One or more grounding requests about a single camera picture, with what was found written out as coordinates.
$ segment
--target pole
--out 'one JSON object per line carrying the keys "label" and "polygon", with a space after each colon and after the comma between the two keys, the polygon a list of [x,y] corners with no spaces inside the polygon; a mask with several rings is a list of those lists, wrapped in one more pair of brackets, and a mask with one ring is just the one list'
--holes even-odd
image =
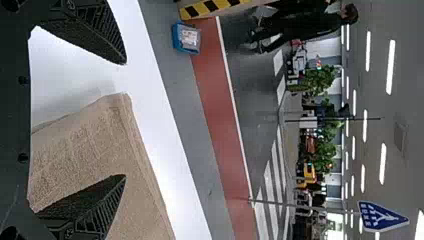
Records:
{"label": "pole", "polygon": [[310,207],[310,206],[305,206],[305,205],[296,205],[296,204],[290,204],[290,203],[281,203],[281,202],[273,202],[273,201],[265,201],[265,200],[253,200],[253,199],[249,199],[249,202],[273,204],[273,205],[296,208],[296,209],[300,208],[300,209],[305,209],[305,210],[315,210],[317,212],[328,212],[328,213],[337,213],[337,214],[353,214],[355,216],[361,215],[360,212],[351,212],[351,211],[348,211],[348,210],[341,210],[341,209],[336,209],[336,208]]}
{"label": "pole", "polygon": [[285,120],[284,122],[290,123],[290,122],[337,122],[337,121],[364,121],[364,120],[381,120],[381,117],[373,117],[373,118],[316,118],[316,119],[294,119],[294,120]]}

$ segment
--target yellow vehicle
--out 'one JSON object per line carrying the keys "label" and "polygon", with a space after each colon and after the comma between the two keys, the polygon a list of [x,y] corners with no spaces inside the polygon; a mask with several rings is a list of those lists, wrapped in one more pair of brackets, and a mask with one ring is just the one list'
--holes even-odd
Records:
{"label": "yellow vehicle", "polygon": [[313,163],[298,163],[296,169],[297,188],[306,188],[308,184],[317,182]]}

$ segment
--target blue road sign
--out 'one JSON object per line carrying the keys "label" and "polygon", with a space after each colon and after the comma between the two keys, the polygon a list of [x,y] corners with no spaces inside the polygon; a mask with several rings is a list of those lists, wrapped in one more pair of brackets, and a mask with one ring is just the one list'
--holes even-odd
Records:
{"label": "blue road sign", "polygon": [[409,224],[409,219],[372,202],[358,201],[364,230],[386,232]]}

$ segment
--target potted plant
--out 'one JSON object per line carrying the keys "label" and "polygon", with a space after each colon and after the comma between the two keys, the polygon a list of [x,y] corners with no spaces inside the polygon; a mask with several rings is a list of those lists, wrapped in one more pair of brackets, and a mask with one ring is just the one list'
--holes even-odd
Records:
{"label": "potted plant", "polygon": [[318,96],[325,89],[331,87],[335,79],[336,68],[330,65],[323,65],[321,69],[306,69],[305,75],[298,85],[288,86],[291,92],[309,91],[312,96]]}

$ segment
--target signpost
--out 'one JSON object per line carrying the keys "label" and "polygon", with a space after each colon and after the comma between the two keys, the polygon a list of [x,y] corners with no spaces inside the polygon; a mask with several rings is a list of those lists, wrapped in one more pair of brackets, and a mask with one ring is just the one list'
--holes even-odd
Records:
{"label": "signpost", "polygon": [[409,224],[409,219],[387,208],[368,201],[358,201],[364,230],[386,232]]}
{"label": "signpost", "polygon": [[358,201],[359,212],[347,211],[343,209],[313,207],[297,205],[283,202],[265,201],[258,199],[248,199],[249,202],[272,204],[295,209],[313,210],[317,212],[328,212],[337,214],[360,215],[364,230],[367,232],[387,232],[409,225],[409,219],[387,208],[368,201]]}

